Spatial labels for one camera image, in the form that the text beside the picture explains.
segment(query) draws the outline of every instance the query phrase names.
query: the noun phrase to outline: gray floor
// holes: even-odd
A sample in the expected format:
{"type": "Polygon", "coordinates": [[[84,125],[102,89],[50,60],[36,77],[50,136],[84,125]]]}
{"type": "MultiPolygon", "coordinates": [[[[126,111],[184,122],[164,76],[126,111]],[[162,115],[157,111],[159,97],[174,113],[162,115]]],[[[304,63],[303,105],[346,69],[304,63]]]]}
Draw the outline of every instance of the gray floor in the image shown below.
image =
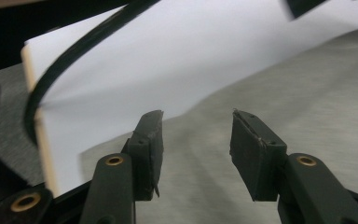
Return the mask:
{"type": "MultiPolygon", "coordinates": [[[[21,66],[0,71],[0,85],[0,157],[39,183],[37,150],[21,127],[26,98],[21,66]]],[[[230,161],[233,108],[256,114],[286,142],[289,153],[320,158],[346,188],[358,192],[357,31],[239,81],[164,121],[161,197],[137,203],[138,223],[280,223],[276,203],[253,203],[230,161]]],[[[96,160],[120,150],[127,136],[82,155],[85,179],[96,160]]]]}

